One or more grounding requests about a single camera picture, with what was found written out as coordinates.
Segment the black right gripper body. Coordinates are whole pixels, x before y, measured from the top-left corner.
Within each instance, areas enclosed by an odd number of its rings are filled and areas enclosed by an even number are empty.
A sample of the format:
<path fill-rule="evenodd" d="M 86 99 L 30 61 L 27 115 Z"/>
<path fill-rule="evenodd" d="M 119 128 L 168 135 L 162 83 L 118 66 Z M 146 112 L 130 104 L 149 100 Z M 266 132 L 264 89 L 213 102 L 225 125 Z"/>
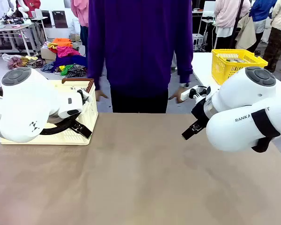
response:
<path fill-rule="evenodd" d="M 197 119 L 191 128 L 205 128 L 211 118 L 211 100 L 206 97 L 193 97 L 195 100 L 195 107 L 191 113 Z"/>

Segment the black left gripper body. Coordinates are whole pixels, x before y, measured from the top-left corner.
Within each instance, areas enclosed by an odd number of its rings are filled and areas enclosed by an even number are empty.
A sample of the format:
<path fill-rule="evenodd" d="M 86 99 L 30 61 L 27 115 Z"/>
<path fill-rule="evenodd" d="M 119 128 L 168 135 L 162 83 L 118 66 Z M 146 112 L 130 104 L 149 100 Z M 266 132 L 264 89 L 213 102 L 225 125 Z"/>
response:
<path fill-rule="evenodd" d="M 40 135 L 55 135 L 58 133 L 61 133 L 68 128 L 72 127 L 72 125 L 75 123 L 75 120 L 63 120 L 59 123 L 56 123 L 53 128 L 44 128 Z"/>

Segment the person's left hand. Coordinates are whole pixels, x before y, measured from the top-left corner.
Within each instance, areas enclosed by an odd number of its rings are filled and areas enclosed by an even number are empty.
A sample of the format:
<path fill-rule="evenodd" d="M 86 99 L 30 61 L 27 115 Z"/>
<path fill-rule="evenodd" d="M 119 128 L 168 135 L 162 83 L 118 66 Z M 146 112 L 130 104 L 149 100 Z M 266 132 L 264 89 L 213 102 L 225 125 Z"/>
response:
<path fill-rule="evenodd" d="M 182 103 L 183 100 L 181 99 L 181 94 L 182 94 L 183 92 L 187 91 L 187 90 L 188 90 L 187 88 L 179 87 L 179 88 L 176 90 L 176 92 L 168 98 L 168 100 L 172 100 L 172 99 L 175 98 L 177 104 Z"/>

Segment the person's right hand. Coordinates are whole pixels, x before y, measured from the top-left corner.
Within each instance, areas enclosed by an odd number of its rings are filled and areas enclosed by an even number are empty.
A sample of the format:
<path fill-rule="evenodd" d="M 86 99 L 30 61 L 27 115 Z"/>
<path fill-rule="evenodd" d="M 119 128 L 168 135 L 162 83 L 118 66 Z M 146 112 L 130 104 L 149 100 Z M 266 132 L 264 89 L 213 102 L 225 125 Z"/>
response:
<path fill-rule="evenodd" d="M 100 98 L 108 99 L 108 96 L 105 95 L 101 90 L 96 90 L 96 91 L 95 91 L 95 95 L 96 95 L 96 101 L 97 101 L 97 102 L 100 101 Z"/>

